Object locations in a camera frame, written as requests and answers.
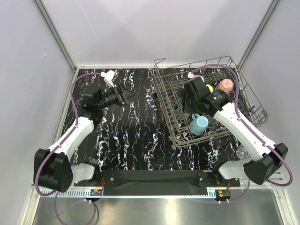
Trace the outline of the yellow mug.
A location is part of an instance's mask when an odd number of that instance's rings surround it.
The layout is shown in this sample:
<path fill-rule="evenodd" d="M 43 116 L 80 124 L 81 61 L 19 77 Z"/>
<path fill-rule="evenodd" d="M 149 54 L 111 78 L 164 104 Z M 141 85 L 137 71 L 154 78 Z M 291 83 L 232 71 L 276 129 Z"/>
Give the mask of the yellow mug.
<path fill-rule="evenodd" d="M 206 87 L 208 87 L 208 89 L 210 90 L 211 93 L 214 91 L 214 88 L 211 85 L 206 84 Z"/>

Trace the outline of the blue mug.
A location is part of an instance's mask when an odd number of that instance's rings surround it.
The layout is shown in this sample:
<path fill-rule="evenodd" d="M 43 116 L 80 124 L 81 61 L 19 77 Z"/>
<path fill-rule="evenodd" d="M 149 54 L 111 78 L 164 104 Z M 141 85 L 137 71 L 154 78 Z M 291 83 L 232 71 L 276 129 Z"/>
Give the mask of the blue mug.
<path fill-rule="evenodd" d="M 194 135 L 201 135 L 204 133 L 209 125 L 208 119 L 196 113 L 192 114 L 191 117 L 190 132 Z"/>

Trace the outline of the pink mug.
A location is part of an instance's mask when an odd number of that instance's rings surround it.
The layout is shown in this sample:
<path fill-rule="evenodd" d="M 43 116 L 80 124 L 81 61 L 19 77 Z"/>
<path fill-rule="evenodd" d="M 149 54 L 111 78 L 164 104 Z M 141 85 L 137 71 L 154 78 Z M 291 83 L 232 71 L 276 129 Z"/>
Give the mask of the pink mug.
<path fill-rule="evenodd" d="M 226 94 L 229 94 L 234 87 L 234 83 L 231 79 L 223 79 L 216 87 L 216 90 L 222 90 Z"/>

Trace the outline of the clear glass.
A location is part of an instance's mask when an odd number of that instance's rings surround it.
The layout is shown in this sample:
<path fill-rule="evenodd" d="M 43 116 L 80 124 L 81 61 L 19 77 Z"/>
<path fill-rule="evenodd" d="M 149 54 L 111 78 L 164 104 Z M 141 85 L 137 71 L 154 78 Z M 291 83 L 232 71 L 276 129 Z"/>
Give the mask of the clear glass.
<path fill-rule="evenodd" d="M 175 110 L 174 110 L 174 114 L 175 114 L 175 117 L 178 119 L 178 120 L 185 120 L 189 117 L 189 113 L 186 113 L 184 112 L 182 106 L 179 106 L 177 107 Z"/>
<path fill-rule="evenodd" d="M 245 160 L 248 159 L 249 153 L 246 150 L 246 148 L 243 145 L 240 145 L 237 150 L 236 150 L 236 156 L 240 159 L 240 160 Z"/>

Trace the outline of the clear glass tumbler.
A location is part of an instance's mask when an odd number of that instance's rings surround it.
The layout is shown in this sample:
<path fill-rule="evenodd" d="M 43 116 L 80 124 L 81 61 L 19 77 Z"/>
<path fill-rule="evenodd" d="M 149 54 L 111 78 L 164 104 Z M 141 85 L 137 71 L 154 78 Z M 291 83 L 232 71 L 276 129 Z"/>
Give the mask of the clear glass tumbler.
<path fill-rule="evenodd" d="M 216 130 L 221 128 L 220 123 L 215 118 L 208 118 L 208 121 L 209 121 L 209 128 L 211 130 Z"/>

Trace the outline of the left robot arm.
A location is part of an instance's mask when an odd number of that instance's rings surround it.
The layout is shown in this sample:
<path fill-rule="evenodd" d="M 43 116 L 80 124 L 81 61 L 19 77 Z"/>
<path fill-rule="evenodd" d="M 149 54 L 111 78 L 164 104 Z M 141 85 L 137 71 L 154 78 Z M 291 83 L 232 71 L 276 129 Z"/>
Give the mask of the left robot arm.
<path fill-rule="evenodd" d="M 33 181 L 36 188 L 44 187 L 61 193 L 80 181 L 96 186 L 101 175 L 95 166 L 81 163 L 71 165 L 70 159 L 81 142 L 92 133 L 102 121 L 103 109 L 111 105 L 124 106 L 141 98 L 118 83 L 107 91 L 98 90 L 83 95 L 83 107 L 78 118 L 65 134 L 48 149 L 39 149 L 34 156 Z"/>

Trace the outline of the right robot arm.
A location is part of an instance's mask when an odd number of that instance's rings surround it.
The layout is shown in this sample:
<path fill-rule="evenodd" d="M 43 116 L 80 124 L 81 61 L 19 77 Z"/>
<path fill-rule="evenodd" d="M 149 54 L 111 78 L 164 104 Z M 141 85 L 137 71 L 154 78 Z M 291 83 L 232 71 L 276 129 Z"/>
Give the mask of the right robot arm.
<path fill-rule="evenodd" d="M 181 99 L 187 113 L 210 115 L 227 128 L 250 155 L 246 160 L 227 161 L 218 165 L 217 172 L 212 175 L 217 186 L 223 186 L 233 178 L 249 178 L 261 185 L 283 164 L 288 147 L 265 137 L 223 90 L 211 92 L 202 78 L 196 77 L 184 84 Z"/>

